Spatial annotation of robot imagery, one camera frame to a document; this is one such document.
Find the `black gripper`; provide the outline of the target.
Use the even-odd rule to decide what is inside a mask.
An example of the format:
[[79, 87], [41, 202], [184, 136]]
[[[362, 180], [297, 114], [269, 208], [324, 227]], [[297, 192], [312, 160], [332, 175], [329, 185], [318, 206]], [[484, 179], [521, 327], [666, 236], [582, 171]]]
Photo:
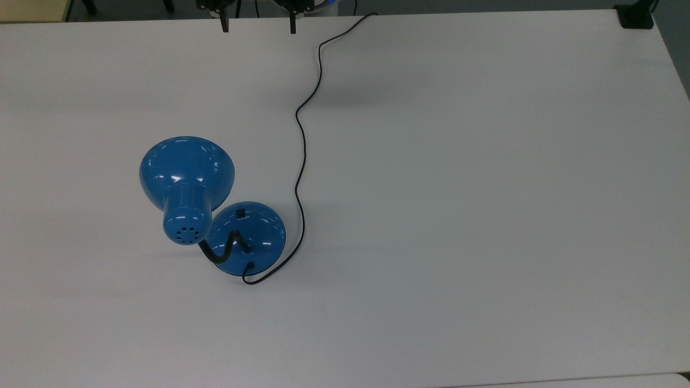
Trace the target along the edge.
[[[229, 32], [229, 18], [225, 10], [229, 5], [235, 1], [195, 1], [195, 5], [199, 9], [219, 12], [219, 20], [221, 22], [222, 31]], [[314, 10], [314, 1], [273, 1], [278, 7], [286, 10], [290, 20], [290, 33], [296, 33], [296, 16], [298, 13], [311, 12]]]

